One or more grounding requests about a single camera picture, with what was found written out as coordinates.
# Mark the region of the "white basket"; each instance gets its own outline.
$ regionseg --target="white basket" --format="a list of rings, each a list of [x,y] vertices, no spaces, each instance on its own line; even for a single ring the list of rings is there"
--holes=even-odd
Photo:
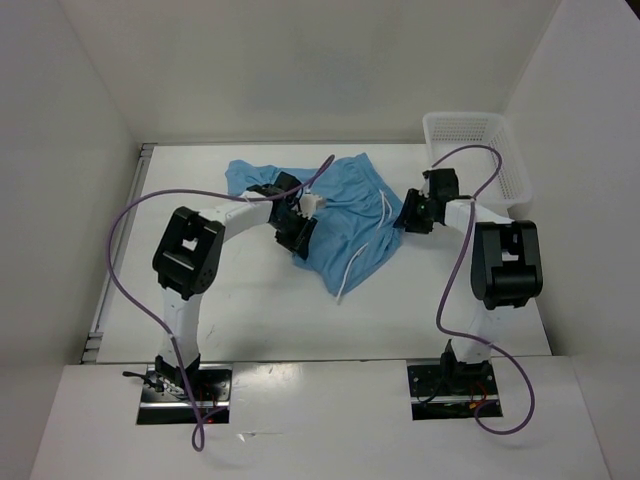
[[[502,170],[491,185],[478,197],[485,205],[511,206],[527,203],[533,196],[529,176],[522,163],[518,147],[502,115],[494,113],[437,112],[422,119],[427,142],[429,164],[463,145],[483,144],[502,155]],[[487,150],[469,149],[457,153],[442,163],[456,169],[460,194],[475,192],[494,172],[495,155]]]

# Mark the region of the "white string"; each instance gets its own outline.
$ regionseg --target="white string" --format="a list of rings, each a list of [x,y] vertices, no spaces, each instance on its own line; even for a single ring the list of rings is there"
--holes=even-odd
[[[382,224],[385,221],[387,205],[389,206],[389,216],[387,218],[391,218],[391,215],[393,214],[393,208],[391,208],[391,203],[389,203],[389,201],[387,200],[387,197],[385,196],[382,190],[379,190],[379,192],[380,192],[380,200],[382,204],[382,215],[380,215],[380,221],[378,222],[378,226],[376,227],[376,233],[373,235],[373,238],[375,238],[375,236],[378,234],[378,230],[380,230],[380,228],[382,227]],[[349,260],[349,263],[347,263],[347,268],[345,269],[344,275],[342,276],[342,284],[340,285],[340,290],[338,290],[338,295],[336,295],[336,303],[338,305],[340,305],[340,298],[342,297],[342,292],[344,290],[345,285],[347,284],[347,278],[349,278],[349,271],[351,270],[351,265],[353,265],[354,260],[358,258],[360,254],[364,252],[368,246],[369,246],[369,242],[361,246],[356,251],[356,253],[353,254],[351,259]]]

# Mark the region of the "blue cloth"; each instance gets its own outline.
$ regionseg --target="blue cloth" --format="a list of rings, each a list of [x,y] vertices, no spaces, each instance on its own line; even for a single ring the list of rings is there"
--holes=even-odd
[[[229,163],[226,172],[231,195],[240,195],[251,185],[273,183],[282,171],[304,182],[315,169],[278,168],[272,165],[254,167],[243,160]],[[389,218],[376,228],[382,215],[384,192],[393,208]],[[349,260],[365,243],[367,248],[352,262],[343,294],[353,290],[382,266],[398,249],[401,232],[393,228],[402,202],[384,183],[373,168],[369,157],[361,153],[355,157],[335,161],[313,184],[311,193],[327,199],[327,206],[318,210],[318,220],[309,242],[307,260],[294,256],[297,266],[318,272],[332,295],[337,295]]]

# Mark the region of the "white panel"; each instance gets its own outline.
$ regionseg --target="white panel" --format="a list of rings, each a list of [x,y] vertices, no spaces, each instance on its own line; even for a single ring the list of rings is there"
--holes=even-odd
[[[238,158],[255,165],[317,168],[366,152],[380,176],[404,200],[427,168],[422,145],[226,145],[156,147],[143,194],[166,188],[227,191],[224,175]],[[194,195],[154,198],[138,207],[121,280],[155,312],[161,288],[151,258],[172,212],[207,209],[221,200]],[[319,275],[297,268],[264,225],[225,243],[215,282],[204,295],[198,340],[206,361],[344,360],[439,357],[447,341],[435,326],[442,290],[463,235],[435,228],[403,236],[393,257],[336,305]],[[469,256],[447,304],[444,322],[466,329],[476,311]],[[548,355],[535,302],[506,314],[500,344],[514,355]],[[152,362],[162,330],[115,289],[101,320],[100,362]]]
[[[613,478],[637,478],[640,21],[565,0],[507,109],[537,198],[552,345],[576,370]]]
[[[556,0],[61,0],[138,140],[420,140],[501,111]]]
[[[80,358],[136,156],[57,2],[0,11],[0,477],[20,480]]]
[[[402,361],[236,365],[230,423],[207,427],[200,454],[192,426],[135,425],[141,387],[125,366],[67,367],[31,478],[608,479],[571,361],[522,362],[537,411],[512,437],[412,421]],[[490,423],[514,426],[527,391],[494,365],[505,418]]]

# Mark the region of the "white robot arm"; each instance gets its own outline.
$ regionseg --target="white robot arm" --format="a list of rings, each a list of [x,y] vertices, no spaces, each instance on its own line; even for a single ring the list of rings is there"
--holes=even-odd
[[[471,215],[471,198],[459,195],[454,169],[427,170],[421,190],[411,189],[394,226],[407,232],[428,234],[434,223],[465,234]],[[478,308],[467,333],[489,342],[498,339],[507,309],[524,306],[542,290],[542,268],[536,226],[514,221],[475,206],[471,289]],[[450,369],[477,370],[490,359],[490,347],[455,337],[445,353],[454,359]]]
[[[292,194],[275,201],[251,202],[271,197],[300,185],[281,173],[273,185],[256,185],[244,192],[247,202],[230,201],[219,207],[195,212],[178,208],[172,215],[153,258],[164,299],[164,322],[180,348],[189,381],[197,383],[200,366],[197,333],[202,295],[211,286],[224,242],[256,225],[270,224],[276,241],[307,258],[316,220],[311,218],[324,200],[316,195]],[[155,360],[158,378],[172,391],[181,392],[183,379],[168,335]]]

